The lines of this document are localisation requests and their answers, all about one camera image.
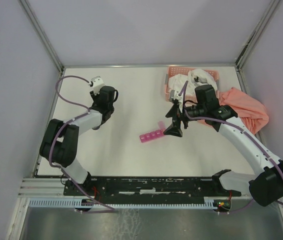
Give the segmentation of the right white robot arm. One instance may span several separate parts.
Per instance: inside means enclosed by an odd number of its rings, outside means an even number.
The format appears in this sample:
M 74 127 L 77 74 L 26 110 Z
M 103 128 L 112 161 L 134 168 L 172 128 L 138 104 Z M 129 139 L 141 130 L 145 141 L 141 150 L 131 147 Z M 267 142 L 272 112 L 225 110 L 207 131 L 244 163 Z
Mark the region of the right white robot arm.
M 225 137 L 240 152 L 253 170 L 253 174 L 237 173 L 226 169 L 215 175 L 211 191 L 222 196 L 228 190 L 250 196 L 260 206 L 273 202 L 283 205 L 283 160 L 267 149 L 245 126 L 236 111 L 229 105 L 220 105 L 210 84 L 195 88 L 197 102 L 186 106 L 186 86 L 172 90 L 169 101 L 172 107 L 166 114 L 171 125 L 163 132 L 167 136 L 182 137 L 182 129 L 189 122 L 204 120 Z

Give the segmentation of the pink weekly pill organizer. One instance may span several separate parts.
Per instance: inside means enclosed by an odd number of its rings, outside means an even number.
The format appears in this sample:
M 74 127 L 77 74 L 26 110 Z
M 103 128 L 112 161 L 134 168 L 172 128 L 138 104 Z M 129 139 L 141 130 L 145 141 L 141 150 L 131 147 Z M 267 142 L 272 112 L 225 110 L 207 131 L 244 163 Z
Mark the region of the pink weekly pill organizer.
M 151 131 L 151 132 L 141 134 L 139 136 L 139 140 L 142 144 L 162 138 L 165 136 L 164 135 L 164 131 L 166 130 L 165 123 L 163 121 L 159 121 L 157 124 L 158 124 L 158 129 Z

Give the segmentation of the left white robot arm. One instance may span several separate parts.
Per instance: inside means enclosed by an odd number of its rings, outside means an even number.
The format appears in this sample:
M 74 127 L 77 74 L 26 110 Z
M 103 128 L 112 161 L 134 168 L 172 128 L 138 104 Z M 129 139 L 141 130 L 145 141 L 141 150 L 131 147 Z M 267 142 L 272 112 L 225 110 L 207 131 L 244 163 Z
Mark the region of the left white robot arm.
M 42 139 L 39 155 L 51 167 L 60 169 L 75 181 L 74 188 L 81 195 L 92 190 L 91 174 L 77 160 L 79 136 L 89 130 L 98 130 L 114 113 L 118 91 L 112 86 L 103 86 L 98 93 L 90 92 L 93 103 L 88 111 L 67 121 L 49 121 Z

